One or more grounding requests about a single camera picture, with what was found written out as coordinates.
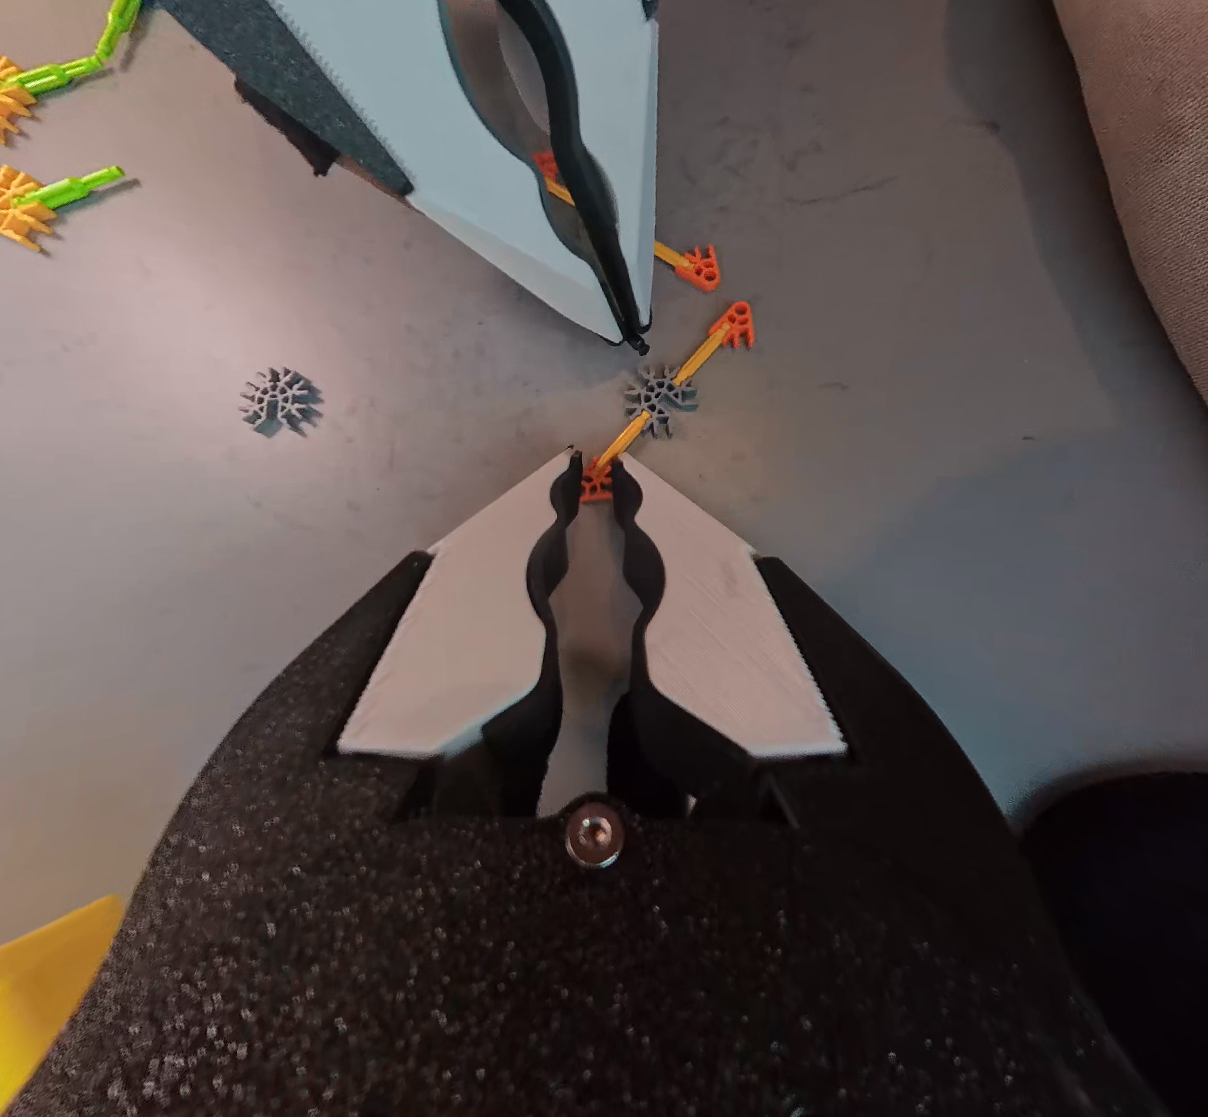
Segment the toy model with red rod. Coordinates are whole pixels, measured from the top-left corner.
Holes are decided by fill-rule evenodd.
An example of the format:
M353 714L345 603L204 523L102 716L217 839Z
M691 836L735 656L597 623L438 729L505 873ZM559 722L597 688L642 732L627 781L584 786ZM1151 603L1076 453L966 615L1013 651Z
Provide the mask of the toy model with red rod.
M39 94L68 88L77 80L102 71L102 59L84 56L66 62L46 62L39 67L18 67L4 56L4 142L21 132L22 117L32 117ZM37 234L52 234L52 222L61 206L84 201L99 189L123 183L128 172L121 165L109 165L87 175L68 175L57 183L39 183L29 172L4 165L4 237L43 251Z

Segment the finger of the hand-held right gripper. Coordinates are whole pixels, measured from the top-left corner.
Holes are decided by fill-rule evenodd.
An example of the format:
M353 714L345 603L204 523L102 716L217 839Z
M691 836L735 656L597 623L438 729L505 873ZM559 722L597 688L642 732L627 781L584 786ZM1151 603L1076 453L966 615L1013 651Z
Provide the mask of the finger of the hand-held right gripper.
M623 337L652 325L658 21L642 0L493 0L545 86L550 143Z
M569 248L548 183L477 109L445 0L266 0L409 175L409 201L553 310L631 337L609 281Z

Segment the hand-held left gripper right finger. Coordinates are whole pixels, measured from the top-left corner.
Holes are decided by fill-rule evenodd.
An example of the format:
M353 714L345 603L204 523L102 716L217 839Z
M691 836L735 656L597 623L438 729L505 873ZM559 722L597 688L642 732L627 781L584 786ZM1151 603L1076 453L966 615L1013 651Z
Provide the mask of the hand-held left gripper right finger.
M642 610L637 678L758 760L846 756L754 545L636 459L613 478L613 516Z

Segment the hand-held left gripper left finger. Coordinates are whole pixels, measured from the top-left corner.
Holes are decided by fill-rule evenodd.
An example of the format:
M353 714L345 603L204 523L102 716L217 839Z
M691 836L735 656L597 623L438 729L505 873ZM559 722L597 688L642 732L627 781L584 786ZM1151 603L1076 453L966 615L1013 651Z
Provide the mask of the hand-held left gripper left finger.
M581 451L567 449L442 536L347 720L340 753L445 756L558 668Z

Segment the yellow bin with colourful pieces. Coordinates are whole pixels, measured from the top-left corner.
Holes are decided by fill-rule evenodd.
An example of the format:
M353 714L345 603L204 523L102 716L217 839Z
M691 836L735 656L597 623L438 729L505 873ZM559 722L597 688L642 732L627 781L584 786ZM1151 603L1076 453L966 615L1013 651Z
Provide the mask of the yellow bin with colourful pieces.
M84 1001L123 917L109 894L4 944L4 1110Z

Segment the grey snowflake connector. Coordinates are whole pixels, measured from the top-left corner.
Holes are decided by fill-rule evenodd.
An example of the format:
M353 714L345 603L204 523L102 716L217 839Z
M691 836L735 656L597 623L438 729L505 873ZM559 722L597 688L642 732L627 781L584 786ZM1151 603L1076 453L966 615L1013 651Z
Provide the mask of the grey snowflake connector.
M266 369L251 375L240 393L240 416L251 432L305 433L323 419L323 390L296 369Z
M674 415L699 410L693 383L677 383L677 369L639 366L623 393L631 419L642 419L639 436L671 436Z

